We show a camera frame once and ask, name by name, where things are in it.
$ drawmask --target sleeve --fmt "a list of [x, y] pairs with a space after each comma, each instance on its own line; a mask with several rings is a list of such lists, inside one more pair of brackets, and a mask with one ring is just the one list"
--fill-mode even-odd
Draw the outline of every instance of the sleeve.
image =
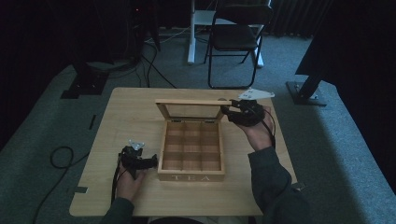
[[131, 219], [134, 205], [124, 198], [116, 198], [111, 204], [105, 216], [100, 221], [100, 224], [125, 224]]
[[251, 185], [264, 223], [312, 223], [309, 204], [291, 187], [289, 172], [279, 163], [273, 147], [248, 154]]

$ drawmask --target wooden table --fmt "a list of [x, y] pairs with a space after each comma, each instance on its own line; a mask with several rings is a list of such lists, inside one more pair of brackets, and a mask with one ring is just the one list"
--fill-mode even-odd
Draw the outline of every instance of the wooden table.
[[[103, 216], [110, 207], [111, 183], [118, 153], [128, 140], [144, 142], [143, 158], [160, 155], [163, 115], [155, 99], [237, 99], [243, 91], [116, 88], [110, 97], [92, 145], [70, 214], [77, 217]], [[273, 107], [271, 99], [259, 101]], [[296, 182], [282, 131], [276, 121], [276, 152], [281, 164]], [[223, 182], [160, 181], [150, 169], [135, 200], [134, 216], [257, 216], [250, 185], [248, 153], [252, 152], [242, 131], [226, 117], [222, 120], [226, 175]]]

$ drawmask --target person's arm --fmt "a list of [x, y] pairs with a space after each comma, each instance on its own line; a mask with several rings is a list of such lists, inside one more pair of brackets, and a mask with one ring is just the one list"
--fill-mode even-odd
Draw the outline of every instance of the person's arm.
[[[271, 108], [264, 109], [271, 113]], [[271, 117], [264, 122], [273, 129]], [[297, 189], [291, 187], [289, 172], [279, 163], [271, 137], [262, 123], [239, 126], [255, 152], [248, 154], [254, 199], [264, 214], [264, 223], [312, 223], [309, 204]]]
[[131, 219], [134, 211], [134, 198], [139, 191], [146, 171], [139, 172], [134, 180], [128, 171], [120, 165], [119, 179], [117, 181], [117, 196], [107, 213], [101, 220], [101, 224], [125, 224]]

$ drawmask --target black cable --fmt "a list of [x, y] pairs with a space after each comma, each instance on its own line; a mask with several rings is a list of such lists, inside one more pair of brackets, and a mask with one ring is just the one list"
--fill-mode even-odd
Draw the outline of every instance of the black cable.
[[207, 44], [207, 42], [208, 42], [207, 39], [201, 38], [201, 37], [198, 37], [198, 36], [196, 36], [195, 39], [196, 39], [198, 42], [205, 43], [205, 44]]
[[92, 65], [90, 65], [90, 68], [92, 70], [98, 71], [98, 72], [108, 72], [108, 73], [111, 73], [111, 72], [123, 72], [123, 71], [128, 71], [131, 68], [135, 68], [138, 62], [139, 61], [137, 61], [137, 60], [130, 60], [126, 64], [122, 64], [122, 65], [119, 65], [117, 67], [112, 67], [112, 68], [107, 68], [107, 69], [98, 68], [98, 67], [95, 67], [95, 66], [92, 66]]
[[153, 67], [153, 68], [155, 69], [155, 71], [157, 71], [157, 73], [158, 73], [169, 85], [171, 85], [173, 88], [177, 89], [177, 87], [176, 87], [174, 84], [172, 84], [172, 82], [170, 82], [170, 81], [169, 81], [169, 80], [157, 69], [157, 67], [155, 67], [154, 64], [153, 64], [155, 58], [157, 57], [157, 49], [156, 49], [154, 46], [152, 46], [152, 45], [150, 45], [150, 44], [148, 44], [148, 43], [145, 43], [145, 44], [148, 45], [148, 46], [150, 46], [150, 47], [152, 47], [152, 48], [154, 49], [154, 57], [152, 58], [151, 62], [150, 62], [145, 56], [142, 55], [142, 58], [143, 58], [144, 60], [146, 60], [146, 62], [149, 63], [149, 68], [148, 68], [148, 79], [147, 79], [147, 81], [148, 81], [148, 87], [149, 87], [149, 70], [151, 69], [151, 67]]
[[117, 176], [119, 175], [119, 171], [120, 171], [120, 159], [117, 162], [116, 171], [114, 172], [113, 175], [113, 184], [111, 186], [111, 204], [113, 204], [114, 200], [116, 199], [116, 188], [117, 188], [117, 182], [119, 181], [117, 179]]
[[[66, 166], [59, 166], [57, 164], [55, 164], [55, 162], [53, 161], [54, 155], [57, 151], [61, 150], [61, 149], [67, 149], [70, 152], [70, 159], [69, 162], [67, 163]], [[61, 177], [59, 178], [59, 180], [55, 183], [55, 185], [49, 190], [49, 192], [46, 194], [46, 196], [43, 198], [43, 200], [41, 200], [40, 204], [38, 205], [37, 209], [35, 210], [35, 216], [33, 218], [33, 223], [35, 224], [35, 222], [37, 221], [37, 217], [38, 217], [38, 213], [41, 209], [41, 207], [43, 206], [44, 202], [48, 199], [48, 197], [51, 195], [51, 193], [56, 189], [56, 187], [58, 187], [58, 185], [61, 183], [61, 181], [64, 179], [64, 176], [66, 175], [67, 171], [69, 170], [70, 167], [78, 164], [79, 162], [81, 162], [83, 159], [85, 159], [86, 157], [88, 157], [88, 155], [90, 155], [90, 153], [85, 154], [83, 157], [81, 157], [79, 160], [73, 162], [74, 159], [74, 151], [73, 148], [71, 147], [56, 147], [55, 149], [52, 150], [52, 152], [50, 153], [49, 156], [49, 162], [50, 164], [56, 168], [56, 169], [60, 169], [63, 170], [64, 169], [64, 173], [61, 175]]]
[[142, 65], [143, 65], [143, 78], [145, 79], [146, 86], [148, 87], [149, 86], [149, 78], [146, 76], [146, 66], [143, 62], [142, 62]]
[[134, 72], [136, 73], [137, 78], [139, 79], [139, 87], [142, 87], [142, 78], [140, 78], [139, 74], [137, 74], [137, 68], [136, 70], [134, 70]]
[[120, 75], [120, 76], [117, 76], [117, 77], [112, 77], [111, 75], [107, 78], [107, 79], [116, 79], [116, 78], [120, 78], [120, 77], [126, 77], [126, 76], [128, 76], [130, 73], [132, 74], [132, 72], [134, 72], [134, 71], [136, 71], [136, 67], [134, 68], [134, 70], [132, 70], [131, 72], [127, 72], [127, 73], [125, 73], [125, 74], [123, 74], [123, 75]]
[[264, 125], [264, 128], [268, 131], [268, 133], [270, 134], [270, 139], [272, 142], [272, 145], [274, 148], [276, 148], [276, 139], [275, 139], [275, 134], [276, 134], [276, 124], [275, 124], [275, 119], [274, 117], [270, 114], [270, 112], [268, 112], [266, 109], [262, 109], [265, 113], [267, 113], [273, 122], [274, 125], [274, 133], [272, 132], [272, 130], [268, 127], [268, 125], [262, 120], [262, 118], [250, 107], [247, 107], [247, 110], [249, 110], [250, 112], [252, 112], [256, 117], [258, 117], [259, 119], [261, 119], [262, 124]]
[[[146, 81], [146, 84], [147, 84], [147, 79], [146, 79], [146, 67], [145, 67], [145, 64], [142, 62], [141, 63], [142, 64], [142, 66], [143, 66], [143, 78], [145, 79], [145, 81]], [[140, 78], [140, 75], [137, 73], [137, 70], [136, 70], [136, 75], [137, 75], [137, 77], [139, 78], [139, 87], [142, 87], [142, 79]]]

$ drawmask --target wire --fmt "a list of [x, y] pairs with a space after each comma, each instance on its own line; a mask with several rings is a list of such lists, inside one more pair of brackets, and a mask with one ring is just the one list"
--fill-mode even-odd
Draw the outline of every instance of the wire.
[[125, 73], [125, 74], [122, 74], [122, 75], [119, 75], [119, 76], [117, 76], [117, 77], [108, 77], [107, 79], [116, 79], [116, 78], [120, 78], [120, 77], [126, 77], [126, 76], [128, 76], [129, 74], [132, 74], [132, 72], [134, 72], [134, 71], [136, 71], [136, 67], [132, 70], [132, 71], [127, 71], [127, 73]]
[[[54, 155], [56, 152], [58, 152], [61, 149], [67, 149], [70, 152], [70, 159], [67, 163], [66, 166], [60, 166], [55, 164], [55, 162], [53, 161], [54, 159]], [[55, 185], [53, 185], [53, 187], [49, 190], [49, 192], [46, 194], [46, 196], [43, 198], [43, 200], [41, 200], [40, 204], [38, 205], [37, 209], [35, 210], [35, 216], [33, 217], [33, 224], [36, 223], [37, 221], [37, 217], [38, 217], [38, 213], [40, 212], [41, 207], [43, 206], [44, 202], [48, 199], [48, 197], [51, 195], [51, 193], [56, 189], [56, 187], [58, 187], [58, 185], [61, 183], [61, 181], [64, 179], [64, 176], [66, 175], [67, 171], [70, 169], [70, 167], [78, 164], [79, 162], [81, 162], [83, 159], [85, 159], [86, 157], [88, 157], [88, 155], [90, 155], [90, 153], [85, 154], [83, 157], [81, 157], [79, 160], [73, 162], [74, 159], [74, 151], [73, 148], [71, 147], [56, 147], [55, 149], [52, 150], [52, 152], [50, 153], [49, 156], [49, 161], [50, 164], [56, 168], [56, 169], [60, 169], [60, 170], [64, 170], [64, 173], [61, 175], [61, 177], [58, 179], [58, 181], [55, 183]]]
[[114, 200], [116, 200], [116, 191], [117, 191], [117, 184], [119, 183], [120, 177], [126, 172], [127, 170], [124, 170], [120, 174], [120, 161], [117, 162], [117, 168], [116, 171], [114, 172], [113, 176], [113, 184], [111, 186], [111, 203], [114, 203]]
[[205, 43], [205, 44], [207, 44], [207, 42], [208, 42], [207, 39], [201, 38], [201, 37], [198, 37], [198, 36], [196, 36], [195, 39], [196, 39], [197, 41], [199, 41], [199, 42], [201, 42], [201, 43]]
[[273, 122], [274, 125], [274, 131], [272, 131], [268, 125], [262, 120], [262, 118], [256, 113], [256, 111], [254, 111], [253, 109], [251, 109], [250, 107], [246, 107], [247, 110], [249, 110], [250, 112], [252, 112], [256, 117], [258, 117], [259, 119], [261, 119], [262, 124], [264, 125], [264, 128], [268, 131], [268, 133], [270, 134], [270, 138], [271, 138], [271, 142], [274, 148], [276, 148], [276, 139], [275, 139], [275, 134], [276, 134], [276, 124], [275, 124], [275, 119], [274, 117], [271, 115], [270, 112], [268, 112], [266, 109], [262, 109], [265, 113], [267, 113], [270, 117], [271, 120]]
[[[177, 33], [177, 34], [174, 34], [174, 35], [169, 36], [168, 38], [166, 38], [165, 40], [161, 41], [160, 43], [165, 43], [166, 41], [168, 41], [168, 40], [170, 40], [170, 39], [172, 39], [172, 38], [174, 38], [174, 37], [176, 37], [176, 36], [178, 36], [178, 35], [183, 34], [183, 33], [186, 32], [188, 29], [190, 29], [190, 26], [187, 27], [187, 28], [185, 28], [185, 29], [183, 29], [182, 31], [180, 31], [180, 32]], [[146, 40], [145, 42], [146, 42], [146, 43], [150, 43], [150, 44], [154, 43], [154, 42], [152, 41], [152, 38]]]
[[154, 57], [152, 58], [151, 62], [150, 62], [144, 55], [142, 55], [142, 58], [143, 58], [146, 62], [149, 63], [148, 75], [147, 75], [147, 84], [148, 84], [148, 87], [149, 87], [149, 71], [150, 71], [151, 67], [153, 67], [153, 68], [157, 71], [157, 73], [158, 73], [167, 83], [169, 83], [169, 85], [171, 85], [173, 88], [177, 89], [177, 87], [176, 87], [174, 84], [172, 84], [172, 82], [170, 82], [170, 81], [169, 81], [169, 80], [157, 69], [157, 67], [155, 67], [154, 64], [153, 64], [155, 58], [157, 57], [157, 49], [156, 49], [154, 46], [152, 46], [152, 45], [150, 45], [150, 44], [148, 44], [148, 43], [145, 43], [145, 44], [148, 45], [148, 46], [150, 46], [150, 47], [152, 47], [152, 48], [154, 49]]
[[[145, 81], [146, 81], [146, 85], [147, 85], [147, 79], [146, 79], [146, 67], [145, 67], [145, 65], [143, 64], [143, 62], [141, 63], [142, 64], [142, 66], [143, 66], [143, 78], [145, 79]], [[137, 73], [137, 70], [136, 70], [136, 75], [137, 75], [137, 77], [139, 78], [139, 87], [142, 87], [142, 79], [140, 78], [140, 75]]]
[[146, 86], [148, 86], [149, 84], [149, 81], [148, 81], [148, 78], [146, 77], [146, 66], [142, 63], [142, 66], [143, 66], [143, 78], [145, 79], [145, 81], [146, 81]]
[[139, 74], [137, 73], [137, 68], [134, 70], [134, 72], [136, 73], [136, 76], [139, 79], [139, 88], [141, 88], [142, 87], [142, 78], [140, 78]]
[[136, 65], [138, 63], [138, 60], [130, 60], [128, 63], [126, 64], [122, 64], [116, 67], [112, 67], [112, 68], [107, 68], [107, 69], [102, 69], [102, 68], [98, 68], [98, 67], [94, 67], [92, 65], [90, 65], [90, 68], [95, 70], [95, 71], [99, 71], [99, 72], [123, 72], [123, 71], [128, 71], [131, 68], [135, 68]]

